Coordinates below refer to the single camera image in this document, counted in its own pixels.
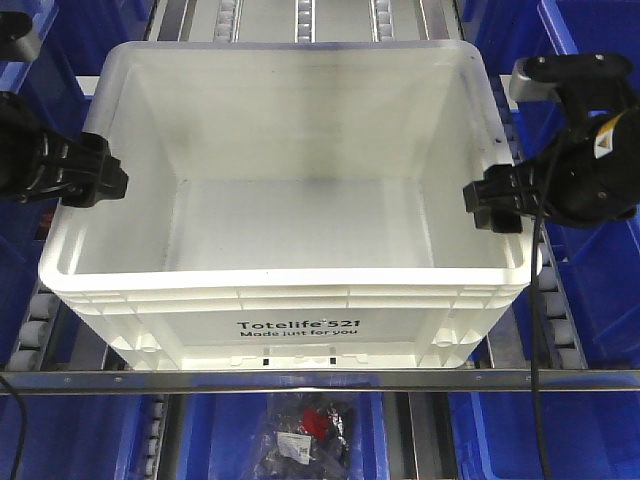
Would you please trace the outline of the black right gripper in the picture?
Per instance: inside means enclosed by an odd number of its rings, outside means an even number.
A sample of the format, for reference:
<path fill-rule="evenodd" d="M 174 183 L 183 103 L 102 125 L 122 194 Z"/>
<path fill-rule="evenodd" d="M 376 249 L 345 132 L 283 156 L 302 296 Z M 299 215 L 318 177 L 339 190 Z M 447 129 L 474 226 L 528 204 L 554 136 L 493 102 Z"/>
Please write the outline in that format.
<path fill-rule="evenodd" d="M 489 167 L 463 188 L 475 227 L 499 234 L 523 232 L 522 172 L 508 164 Z M 639 109 L 590 120 L 587 136 L 566 143 L 553 169 L 544 202 L 547 220 L 592 228 L 634 218 L 639 205 Z"/>

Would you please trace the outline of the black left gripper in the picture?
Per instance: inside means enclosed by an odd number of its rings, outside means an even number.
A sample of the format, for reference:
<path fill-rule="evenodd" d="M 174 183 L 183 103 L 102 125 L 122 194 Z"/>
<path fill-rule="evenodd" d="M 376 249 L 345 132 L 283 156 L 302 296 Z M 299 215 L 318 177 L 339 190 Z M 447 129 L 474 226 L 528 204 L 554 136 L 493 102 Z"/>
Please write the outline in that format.
<path fill-rule="evenodd" d="M 19 95 L 1 92 L 2 200 L 62 197 L 63 206 L 91 208 L 125 197 L 128 175 L 105 138 L 82 132 L 62 160 L 64 151 L 63 135 L 42 124 Z"/>

